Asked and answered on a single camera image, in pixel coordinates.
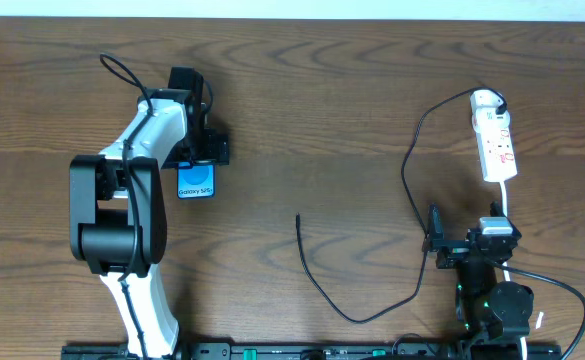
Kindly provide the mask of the blue screen Samsung smartphone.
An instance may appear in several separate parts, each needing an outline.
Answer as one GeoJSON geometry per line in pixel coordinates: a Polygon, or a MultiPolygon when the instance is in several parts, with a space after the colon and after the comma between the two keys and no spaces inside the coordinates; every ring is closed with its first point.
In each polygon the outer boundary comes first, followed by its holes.
{"type": "Polygon", "coordinates": [[[177,168],[179,199],[208,198],[215,194],[215,166],[180,163],[177,168]]]}

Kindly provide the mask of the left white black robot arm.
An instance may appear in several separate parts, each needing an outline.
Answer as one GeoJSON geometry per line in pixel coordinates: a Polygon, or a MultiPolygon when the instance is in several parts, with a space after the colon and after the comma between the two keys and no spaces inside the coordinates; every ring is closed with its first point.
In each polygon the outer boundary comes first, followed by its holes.
{"type": "Polygon", "coordinates": [[[143,88],[127,128],[96,155],[69,166],[69,234],[73,256],[112,294],[128,341],[116,350],[65,350],[64,358],[177,359],[180,326],[163,286],[167,245],[161,172],[177,173],[178,198],[215,195],[219,166],[229,162],[227,135],[207,124],[209,85],[190,67],[174,67],[163,88],[143,88]]]}

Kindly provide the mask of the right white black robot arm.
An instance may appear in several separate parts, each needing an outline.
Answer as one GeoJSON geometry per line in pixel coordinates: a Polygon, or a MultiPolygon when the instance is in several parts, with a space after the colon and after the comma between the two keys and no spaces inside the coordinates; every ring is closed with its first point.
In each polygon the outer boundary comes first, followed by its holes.
{"type": "Polygon", "coordinates": [[[448,347],[457,359],[521,359],[527,354],[521,339],[529,335],[533,291],[496,271],[513,255],[521,233],[499,205],[490,205],[463,240],[444,234],[439,208],[428,208],[427,237],[423,249],[436,254],[436,267],[457,275],[455,309],[466,334],[448,347]]]}

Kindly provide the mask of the white power strip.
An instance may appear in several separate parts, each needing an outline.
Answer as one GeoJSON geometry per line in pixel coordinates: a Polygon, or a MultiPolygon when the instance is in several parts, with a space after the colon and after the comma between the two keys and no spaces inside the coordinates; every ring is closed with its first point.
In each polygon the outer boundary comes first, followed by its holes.
{"type": "Polygon", "coordinates": [[[496,108],[478,108],[472,116],[476,133],[483,180],[505,182],[517,175],[508,111],[497,114],[496,108]]]}

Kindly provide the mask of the white USB wall charger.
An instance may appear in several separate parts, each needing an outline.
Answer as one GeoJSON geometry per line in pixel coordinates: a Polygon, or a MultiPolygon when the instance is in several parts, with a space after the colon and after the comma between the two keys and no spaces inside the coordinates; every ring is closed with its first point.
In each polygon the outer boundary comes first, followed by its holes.
{"type": "Polygon", "coordinates": [[[507,111],[507,101],[493,89],[481,88],[474,91],[470,96],[472,113],[476,114],[479,109],[494,109],[497,115],[507,111]]]}

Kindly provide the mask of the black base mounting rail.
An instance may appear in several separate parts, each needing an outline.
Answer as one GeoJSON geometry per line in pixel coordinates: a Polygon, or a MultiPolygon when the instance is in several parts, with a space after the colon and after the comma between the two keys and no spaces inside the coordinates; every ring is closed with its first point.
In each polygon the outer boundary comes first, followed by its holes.
{"type": "MultiPolygon", "coordinates": [[[[561,359],[557,345],[528,344],[527,359],[561,359]]],[[[125,345],[68,345],[61,349],[60,359],[142,359],[125,345]]],[[[148,359],[179,360],[354,360],[354,359],[521,359],[517,345],[478,345],[463,355],[454,345],[401,341],[397,345],[231,345],[208,342],[178,346],[174,355],[148,359]]]]}

